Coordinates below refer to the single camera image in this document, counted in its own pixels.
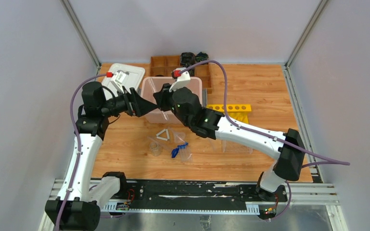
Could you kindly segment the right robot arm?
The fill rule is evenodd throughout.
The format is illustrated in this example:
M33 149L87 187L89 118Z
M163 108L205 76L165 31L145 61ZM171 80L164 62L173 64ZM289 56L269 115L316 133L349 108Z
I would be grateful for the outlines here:
M260 200L268 201L284 182L299 180L305 156L299 131L292 128L287 132L272 131L242 123L203 107L199 97L188 88L170 91L170 86L165 83L153 94L159 110L171 111L199 137L236 142L274 159L274 164L258 179L256 194Z

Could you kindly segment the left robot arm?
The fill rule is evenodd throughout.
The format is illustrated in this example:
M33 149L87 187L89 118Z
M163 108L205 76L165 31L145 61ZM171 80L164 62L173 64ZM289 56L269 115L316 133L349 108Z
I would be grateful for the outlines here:
M81 84L83 105L78 117L71 112L74 128L74 149L66 177L54 200L48 200L45 212L56 231L93 231L97 228L101 208L114 196L122 199L128 194L128 185L122 172L107 173L94 188L90 187L96 156L103 144L109 118L127 113L141 117L157 106L143 99L134 88L123 94L111 93L100 82Z

